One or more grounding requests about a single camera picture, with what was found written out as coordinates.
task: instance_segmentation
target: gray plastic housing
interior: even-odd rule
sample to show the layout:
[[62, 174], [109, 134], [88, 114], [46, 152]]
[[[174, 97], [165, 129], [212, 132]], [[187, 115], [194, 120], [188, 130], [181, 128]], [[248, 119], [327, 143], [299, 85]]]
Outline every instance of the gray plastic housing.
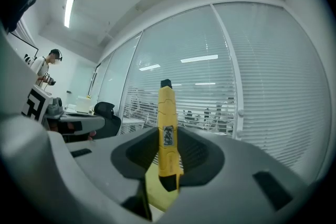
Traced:
[[105, 119], [100, 116], [93, 116], [84, 113], [70, 113], [64, 112], [62, 116], [58, 119], [60, 122], [80, 122], [82, 130], [75, 131], [73, 134], [63, 134], [63, 135], [81, 135], [87, 134], [91, 131], [103, 128], [105, 125]]
[[60, 105], [61, 98], [56, 97], [52, 99], [52, 104], [47, 107], [46, 114], [44, 115], [45, 118], [48, 119], [57, 119], [63, 113], [63, 106]]
[[[23, 116], [1, 119], [0, 130], [1, 155], [8, 172], [48, 218], [57, 223], [149, 223], [120, 206], [135, 195], [139, 182], [124, 178], [110, 159], [115, 147], [146, 129], [71, 144]], [[175, 202], [156, 223], [282, 223], [305, 201], [308, 187], [303, 181], [261, 149], [191, 131], [218, 145], [225, 163], [206, 185], [181, 187]], [[92, 153], [72, 157], [70, 151], [83, 148]], [[274, 210], [253, 179], [259, 171], [271, 172], [293, 200]]]

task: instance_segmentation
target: office chair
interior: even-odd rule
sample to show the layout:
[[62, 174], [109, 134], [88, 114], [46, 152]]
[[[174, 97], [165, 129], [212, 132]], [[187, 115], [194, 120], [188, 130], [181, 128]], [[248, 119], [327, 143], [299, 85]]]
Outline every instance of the office chair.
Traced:
[[94, 107], [94, 115], [103, 117], [105, 119], [105, 126], [96, 130], [97, 133], [93, 139], [96, 140], [116, 136], [121, 126], [121, 119], [114, 115], [114, 104], [99, 102]]

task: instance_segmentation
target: fluorescent light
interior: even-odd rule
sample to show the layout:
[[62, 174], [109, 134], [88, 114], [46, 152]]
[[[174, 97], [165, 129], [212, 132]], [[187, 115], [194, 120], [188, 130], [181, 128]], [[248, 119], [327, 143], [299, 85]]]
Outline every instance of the fluorescent light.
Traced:
[[216, 55], [208, 55], [208, 56], [182, 59], [181, 62], [197, 62], [197, 61], [213, 60], [213, 59], [218, 59], [218, 55], [216, 54]]
[[65, 15], [64, 15], [64, 25], [69, 28], [70, 26], [70, 15], [71, 9], [75, 0], [67, 0], [67, 5], [65, 7]]
[[195, 85], [215, 85], [215, 83], [195, 83]]
[[139, 68], [140, 71], [145, 71], [148, 69], [153, 69], [153, 68], [158, 68], [160, 67], [160, 65], [153, 65], [153, 66], [148, 66], [148, 67], [143, 67], [143, 68]]

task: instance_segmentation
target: black marker cap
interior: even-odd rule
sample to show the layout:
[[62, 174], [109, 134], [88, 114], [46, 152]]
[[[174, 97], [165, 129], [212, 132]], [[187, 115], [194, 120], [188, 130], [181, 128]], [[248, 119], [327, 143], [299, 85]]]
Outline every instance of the black marker cap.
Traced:
[[173, 88], [170, 79], [161, 80], [161, 88], [166, 86], [170, 87], [171, 89]]

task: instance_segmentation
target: window blinds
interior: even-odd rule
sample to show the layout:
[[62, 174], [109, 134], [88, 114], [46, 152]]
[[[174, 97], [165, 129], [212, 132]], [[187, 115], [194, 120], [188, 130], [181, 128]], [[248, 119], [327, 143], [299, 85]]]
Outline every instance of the window blinds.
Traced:
[[98, 102], [104, 101], [114, 104], [115, 115], [118, 115], [122, 90], [139, 38], [140, 34], [126, 41], [115, 50], [101, 84]]
[[282, 8], [252, 3], [215, 7], [242, 77], [242, 140], [311, 182], [323, 160], [331, 120], [328, 85], [313, 44]]
[[101, 84], [103, 82], [103, 78], [107, 69], [107, 66], [109, 64], [109, 61], [111, 59], [111, 55], [108, 55], [100, 64], [99, 70], [96, 75], [96, 79], [92, 85], [91, 90], [91, 105], [96, 105], [98, 101], [98, 95], [101, 88]]
[[232, 135], [236, 88], [226, 40], [209, 6], [146, 29], [121, 104], [121, 134], [156, 126], [158, 91], [172, 81], [179, 126]]

